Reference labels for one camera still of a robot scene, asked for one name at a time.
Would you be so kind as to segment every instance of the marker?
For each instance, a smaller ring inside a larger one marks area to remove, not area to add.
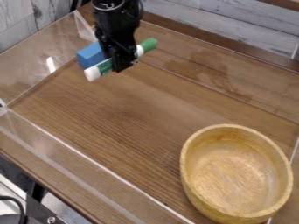
[[[147,39],[137,46],[137,57],[141,58],[146,53],[151,52],[157,46],[158,40],[155,38]],[[99,64],[85,70],[90,82],[95,81],[110,72],[113,72],[113,59],[102,61]]]

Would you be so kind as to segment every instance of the blue block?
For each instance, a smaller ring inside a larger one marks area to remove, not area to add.
[[[106,60],[105,54],[102,52],[99,42],[91,44],[85,49],[78,52],[79,65],[86,70],[94,67],[99,62]]]

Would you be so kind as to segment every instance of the bowl rim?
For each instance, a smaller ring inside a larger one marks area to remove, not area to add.
[[[245,213],[245,214],[239,214],[239,213],[233,213],[231,211],[229,211],[227,209],[217,206],[210,200],[207,200],[202,194],[195,190],[195,187],[193,186],[191,181],[187,178],[187,170],[186,170],[186,153],[189,151],[189,146],[193,142],[193,140],[203,133],[207,132],[209,130],[215,130],[215,129],[222,129],[222,128],[234,128],[234,129],[242,129],[247,132],[251,132],[253,134],[255,134],[257,136],[262,137],[273,146],[274,150],[278,152],[281,158],[283,159],[283,164],[282,166],[286,168],[286,173],[287,173],[287,185],[286,185],[286,190],[283,195],[281,196],[279,200],[277,201],[277,203],[267,209],[263,209],[258,212],[253,212],[253,213]],[[195,196],[201,199],[201,201],[203,201],[205,204],[207,204],[210,207],[213,207],[213,209],[218,210],[221,213],[230,215],[231,217],[235,218],[258,218],[258,217],[265,217],[269,216],[270,214],[275,213],[282,206],[285,205],[285,203],[287,202],[290,196],[291,196],[291,192],[293,192],[293,188],[294,188],[294,172],[293,172],[293,168],[290,165],[290,162],[287,160],[286,154],[283,153],[283,150],[281,149],[281,147],[277,145],[277,143],[267,137],[265,136],[261,132],[258,132],[257,130],[245,127],[242,125],[237,125],[237,124],[217,124],[217,125],[211,125],[203,129],[201,129],[199,131],[197,131],[191,137],[189,138],[189,140],[186,141],[183,148],[182,148],[182,156],[181,156],[181,170],[182,170],[182,178],[186,182],[186,185],[189,186],[189,188],[191,189],[191,193],[195,194]]]

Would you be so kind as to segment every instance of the wooden bowl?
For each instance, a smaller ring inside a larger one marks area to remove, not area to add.
[[[191,203],[219,223],[266,221],[293,191],[285,153],[265,135],[238,125],[197,132],[183,146],[181,167]]]

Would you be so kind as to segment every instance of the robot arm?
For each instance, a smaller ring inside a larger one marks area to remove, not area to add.
[[[141,25],[141,0],[93,0],[97,37],[113,69],[122,72],[137,63],[135,31]]]

